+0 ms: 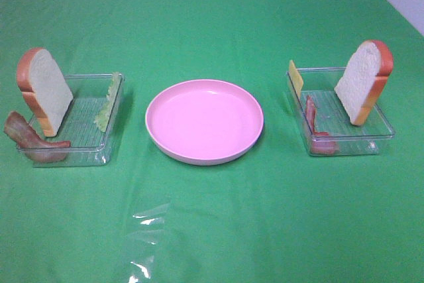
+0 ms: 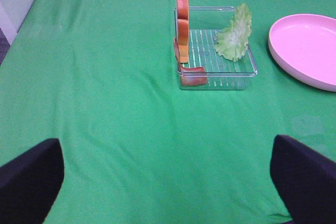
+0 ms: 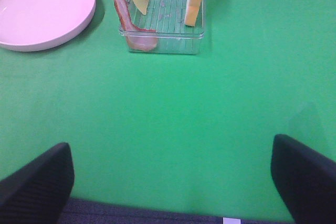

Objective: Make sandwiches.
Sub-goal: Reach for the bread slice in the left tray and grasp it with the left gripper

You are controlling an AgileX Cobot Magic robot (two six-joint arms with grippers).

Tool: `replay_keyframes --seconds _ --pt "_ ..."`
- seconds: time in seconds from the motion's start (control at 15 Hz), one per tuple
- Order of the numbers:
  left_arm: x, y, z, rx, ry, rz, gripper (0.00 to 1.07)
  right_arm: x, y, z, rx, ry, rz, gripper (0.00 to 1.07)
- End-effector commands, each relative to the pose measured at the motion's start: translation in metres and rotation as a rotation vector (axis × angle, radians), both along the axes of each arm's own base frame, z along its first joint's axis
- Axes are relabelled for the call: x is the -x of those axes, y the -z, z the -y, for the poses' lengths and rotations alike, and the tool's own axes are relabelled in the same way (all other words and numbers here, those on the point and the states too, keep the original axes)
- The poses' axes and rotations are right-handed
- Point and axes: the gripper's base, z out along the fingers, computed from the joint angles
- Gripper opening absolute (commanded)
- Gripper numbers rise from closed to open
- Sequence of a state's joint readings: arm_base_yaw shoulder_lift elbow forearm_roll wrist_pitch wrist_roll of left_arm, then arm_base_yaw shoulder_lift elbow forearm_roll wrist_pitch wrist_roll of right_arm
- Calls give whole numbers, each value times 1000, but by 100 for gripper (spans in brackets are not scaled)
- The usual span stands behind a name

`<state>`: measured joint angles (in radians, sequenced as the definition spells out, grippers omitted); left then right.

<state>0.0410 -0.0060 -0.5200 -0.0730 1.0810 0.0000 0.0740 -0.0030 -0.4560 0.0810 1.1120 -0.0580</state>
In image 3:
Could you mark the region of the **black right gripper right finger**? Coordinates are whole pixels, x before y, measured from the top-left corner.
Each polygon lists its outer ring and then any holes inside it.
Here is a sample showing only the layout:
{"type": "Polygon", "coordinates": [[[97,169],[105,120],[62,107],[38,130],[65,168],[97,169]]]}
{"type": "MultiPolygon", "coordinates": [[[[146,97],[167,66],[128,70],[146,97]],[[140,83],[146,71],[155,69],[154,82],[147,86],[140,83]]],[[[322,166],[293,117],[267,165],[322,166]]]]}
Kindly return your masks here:
{"type": "Polygon", "coordinates": [[[270,164],[275,187],[295,223],[335,223],[335,162],[277,134],[270,164]]]}

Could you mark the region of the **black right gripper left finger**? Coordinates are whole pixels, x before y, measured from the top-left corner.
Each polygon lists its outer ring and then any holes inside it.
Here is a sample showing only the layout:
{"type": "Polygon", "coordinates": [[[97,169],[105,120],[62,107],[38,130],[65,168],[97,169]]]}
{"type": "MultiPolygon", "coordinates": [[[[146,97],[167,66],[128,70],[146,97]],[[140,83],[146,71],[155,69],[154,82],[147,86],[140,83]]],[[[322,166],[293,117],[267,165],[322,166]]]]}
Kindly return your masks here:
{"type": "Polygon", "coordinates": [[[68,143],[1,180],[1,223],[57,223],[75,181],[68,143]]]}

